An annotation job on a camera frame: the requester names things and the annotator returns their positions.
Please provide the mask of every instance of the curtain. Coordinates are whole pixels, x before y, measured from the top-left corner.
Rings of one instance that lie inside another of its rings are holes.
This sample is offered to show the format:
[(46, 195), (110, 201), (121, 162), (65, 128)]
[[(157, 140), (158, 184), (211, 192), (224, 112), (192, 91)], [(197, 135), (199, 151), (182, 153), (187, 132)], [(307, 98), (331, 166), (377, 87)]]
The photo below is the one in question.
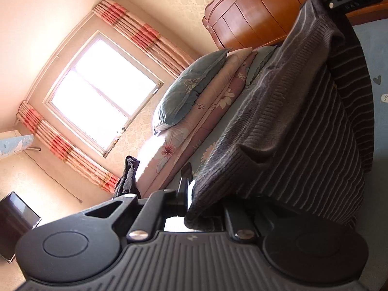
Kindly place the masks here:
[(138, 46), (175, 78), (194, 61), (187, 53), (159, 34), (150, 25), (141, 21), (113, 0), (102, 0), (96, 5), (93, 12)]
[(77, 173), (109, 193), (119, 178), (94, 162), (64, 136), (55, 130), (29, 103), (24, 101), (16, 117), (36, 136), (54, 155), (69, 165)]

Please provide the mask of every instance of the metal screw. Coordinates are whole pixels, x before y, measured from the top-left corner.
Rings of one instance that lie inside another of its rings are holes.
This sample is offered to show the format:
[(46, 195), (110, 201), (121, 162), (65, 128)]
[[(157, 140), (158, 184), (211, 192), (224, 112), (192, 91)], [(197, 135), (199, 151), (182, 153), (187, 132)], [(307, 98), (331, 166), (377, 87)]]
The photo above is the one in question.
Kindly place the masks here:
[(238, 230), (235, 235), (238, 239), (251, 239), (255, 236), (255, 233), (251, 230), (243, 229)]
[(129, 233), (129, 237), (135, 241), (142, 241), (147, 239), (149, 234), (143, 230), (136, 230)]

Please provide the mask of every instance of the gray knit sweater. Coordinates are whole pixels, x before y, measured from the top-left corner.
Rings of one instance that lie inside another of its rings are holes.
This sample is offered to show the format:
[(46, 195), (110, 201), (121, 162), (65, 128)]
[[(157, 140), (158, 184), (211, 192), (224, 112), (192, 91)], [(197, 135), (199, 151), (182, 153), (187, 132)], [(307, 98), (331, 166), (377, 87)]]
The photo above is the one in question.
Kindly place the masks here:
[[(373, 156), (373, 100), (359, 41), (345, 16), (335, 21), (321, 0), (307, 0), (197, 178), (188, 227), (214, 230), (204, 213), (229, 194), (267, 195), (340, 223), (352, 219)], [(344, 105), (365, 96), (361, 109)]]

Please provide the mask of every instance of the wooden headboard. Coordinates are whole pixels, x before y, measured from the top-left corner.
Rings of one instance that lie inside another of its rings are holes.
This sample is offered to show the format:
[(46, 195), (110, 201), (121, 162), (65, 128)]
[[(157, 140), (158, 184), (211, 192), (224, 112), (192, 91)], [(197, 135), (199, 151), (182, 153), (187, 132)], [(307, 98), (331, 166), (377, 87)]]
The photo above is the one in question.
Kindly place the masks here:
[[(284, 40), (305, 0), (213, 0), (202, 22), (219, 49)], [(353, 25), (388, 18), (388, 0), (348, 13)]]

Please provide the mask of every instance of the television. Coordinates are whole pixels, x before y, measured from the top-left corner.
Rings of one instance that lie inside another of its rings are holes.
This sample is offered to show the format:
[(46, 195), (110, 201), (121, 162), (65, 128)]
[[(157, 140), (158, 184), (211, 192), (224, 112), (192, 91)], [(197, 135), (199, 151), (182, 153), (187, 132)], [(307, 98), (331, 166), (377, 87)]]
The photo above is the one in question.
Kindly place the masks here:
[(14, 260), (17, 241), (40, 220), (15, 192), (0, 200), (0, 255), (6, 261)]

